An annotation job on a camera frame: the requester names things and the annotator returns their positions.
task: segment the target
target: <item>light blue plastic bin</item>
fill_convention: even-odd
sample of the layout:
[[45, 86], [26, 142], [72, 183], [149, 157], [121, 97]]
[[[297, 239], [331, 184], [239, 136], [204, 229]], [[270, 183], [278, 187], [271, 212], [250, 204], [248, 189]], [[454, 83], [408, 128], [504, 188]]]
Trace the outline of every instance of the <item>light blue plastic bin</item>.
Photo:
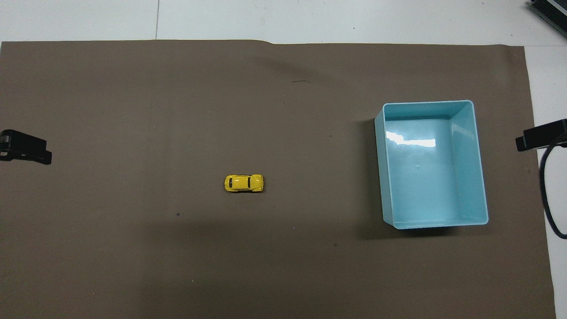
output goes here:
[[488, 222], [471, 101], [387, 103], [374, 124], [385, 222], [398, 229]]

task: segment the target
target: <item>black clip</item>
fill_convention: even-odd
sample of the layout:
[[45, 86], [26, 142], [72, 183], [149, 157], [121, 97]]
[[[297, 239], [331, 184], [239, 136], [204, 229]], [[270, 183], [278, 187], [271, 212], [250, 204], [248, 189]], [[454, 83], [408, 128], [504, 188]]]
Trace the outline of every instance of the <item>black clip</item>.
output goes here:
[[[516, 138], [518, 152], [534, 148], [546, 148], [555, 139], [567, 133], [567, 119], [543, 124], [524, 131], [524, 135]], [[567, 148], [567, 138], [557, 143], [558, 146]]]
[[47, 141], [13, 129], [0, 133], [0, 161], [24, 160], [51, 164], [51, 152], [45, 150]]

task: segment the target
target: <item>toy car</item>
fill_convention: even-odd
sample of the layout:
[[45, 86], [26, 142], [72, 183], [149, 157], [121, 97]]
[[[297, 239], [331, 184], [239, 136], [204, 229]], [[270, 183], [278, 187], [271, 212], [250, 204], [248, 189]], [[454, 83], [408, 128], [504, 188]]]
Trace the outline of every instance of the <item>toy car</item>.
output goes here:
[[263, 189], [264, 177], [260, 174], [229, 175], [225, 178], [225, 190], [229, 192], [261, 192]]

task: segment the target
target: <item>brown paper sheet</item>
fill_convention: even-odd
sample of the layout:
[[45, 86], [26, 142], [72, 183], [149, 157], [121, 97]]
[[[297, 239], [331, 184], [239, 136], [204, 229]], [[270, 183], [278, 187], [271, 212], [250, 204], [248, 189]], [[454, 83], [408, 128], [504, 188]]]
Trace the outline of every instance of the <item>brown paper sheet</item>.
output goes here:
[[[373, 118], [456, 99], [490, 221], [396, 230]], [[1, 318], [555, 316], [522, 47], [3, 43], [0, 126], [53, 152], [0, 162]]]

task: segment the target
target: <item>black device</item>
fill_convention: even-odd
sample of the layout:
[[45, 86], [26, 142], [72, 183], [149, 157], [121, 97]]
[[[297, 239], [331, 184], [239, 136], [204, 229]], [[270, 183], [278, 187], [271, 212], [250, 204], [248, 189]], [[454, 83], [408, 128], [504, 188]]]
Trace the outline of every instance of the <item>black device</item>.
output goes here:
[[47, 141], [38, 137], [5, 129], [0, 133], [0, 161], [16, 159], [49, 165], [52, 154], [46, 146]]
[[524, 131], [523, 136], [516, 138], [516, 148], [519, 152], [529, 149], [545, 148], [539, 165], [541, 200], [551, 229], [553, 229], [553, 232], [559, 238], [567, 239], [567, 234], [561, 233], [553, 220], [547, 201], [547, 191], [545, 190], [545, 163], [547, 162], [551, 150], [556, 146], [567, 148], [567, 119], [527, 129]]
[[567, 0], [532, 0], [529, 8], [567, 37]]

